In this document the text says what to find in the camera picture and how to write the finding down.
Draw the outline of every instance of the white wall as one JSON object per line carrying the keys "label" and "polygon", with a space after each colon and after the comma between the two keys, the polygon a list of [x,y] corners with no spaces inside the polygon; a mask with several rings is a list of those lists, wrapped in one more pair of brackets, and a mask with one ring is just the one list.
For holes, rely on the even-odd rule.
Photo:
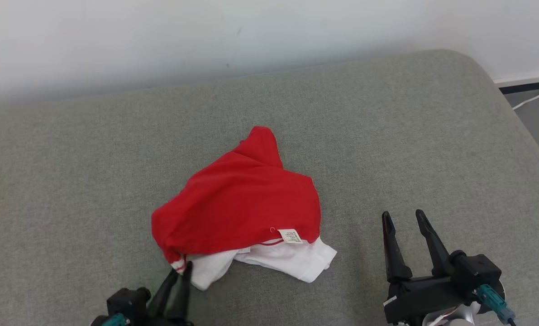
{"label": "white wall", "polygon": [[0,0],[0,103],[428,48],[529,82],[539,0]]}

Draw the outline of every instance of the robotic arm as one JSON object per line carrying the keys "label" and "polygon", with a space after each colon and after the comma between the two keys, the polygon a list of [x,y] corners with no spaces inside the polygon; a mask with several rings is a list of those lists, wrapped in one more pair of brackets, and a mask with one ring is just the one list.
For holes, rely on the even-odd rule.
{"label": "robotic arm", "polygon": [[432,276],[412,278],[396,241],[396,229],[387,211],[382,215],[386,278],[390,283],[384,313],[388,323],[434,326],[442,320],[450,326],[472,326],[473,315],[495,311],[503,324],[514,325],[499,281],[501,269],[484,254],[451,254],[444,247],[426,215],[416,210],[420,232],[432,260]]}
{"label": "robotic arm", "polygon": [[106,300],[108,316],[98,316],[90,326],[193,326],[186,320],[189,306],[193,263],[188,262],[171,309],[164,313],[172,287],[179,278],[175,270],[168,273],[151,303],[147,288],[120,289]]}

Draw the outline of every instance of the white cable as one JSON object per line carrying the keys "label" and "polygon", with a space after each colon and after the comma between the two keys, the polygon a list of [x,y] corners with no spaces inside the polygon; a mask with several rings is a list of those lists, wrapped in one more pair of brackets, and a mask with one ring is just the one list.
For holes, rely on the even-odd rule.
{"label": "white cable", "polygon": [[428,326],[436,326],[439,322],[441,322],[441,320],[445,319],[446,317],[450,316],[453,312],[456,311],[456,309],[458,309],[459,306],[456,306],[455,308],[453,308],[452,310],[450,310],[449,312],[445,312],[443,314],[441,314],[439,317],[437,317],[433,322],[431,322],[430,324],[428,324]]}
{"label": "white cable", "polygon": [[539,95],[537,95],[536,97],[533,97],[532,99],[528,99],[527,101],[522,101],[521,104],[514,106],[513,110],[516,110],[516,109],[520,108],[523,104],[526,104],[526,103],[528,103],[530,101],[534,101],[534,100],[536,100],[538,98],[539,98]]}

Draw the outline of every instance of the white fabric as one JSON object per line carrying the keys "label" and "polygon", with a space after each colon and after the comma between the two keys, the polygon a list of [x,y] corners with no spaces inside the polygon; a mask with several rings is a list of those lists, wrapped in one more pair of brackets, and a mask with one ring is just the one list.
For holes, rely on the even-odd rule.
{"label": "white fabric", "polygon": [[305,240],[303,242],[289,244],[282,241],[272,245],[258,244],[216,254],[189,254],[186,259],[193,262],[191,283],[198,289],[206,290],[211,283],[219,280],[227,272],[232,260],[279,270],[311,283],[321,271],[329,268],[329,264],[338,252],[323,243],[320,238],[311,244]]}

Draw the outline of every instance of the baseboard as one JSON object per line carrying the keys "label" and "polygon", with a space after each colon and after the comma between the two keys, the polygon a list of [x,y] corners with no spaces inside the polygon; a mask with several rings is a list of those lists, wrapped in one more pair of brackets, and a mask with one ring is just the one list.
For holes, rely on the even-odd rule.
{"label": "baseboard", "polygon": [[495,82],[495,85],[499,88],[539,83],[539,73],[528,75],[528,76],[498,78],[498,79],[493,80],[493,82]]}
{"label": "baseboard", "polygon": [[526,83],[524,85],[499,87],[499,89],[500,89],[501,93],[503,93],[503,94],[518,93],[520,91],[534,91],[536,89],[539,89],[539,82]]}

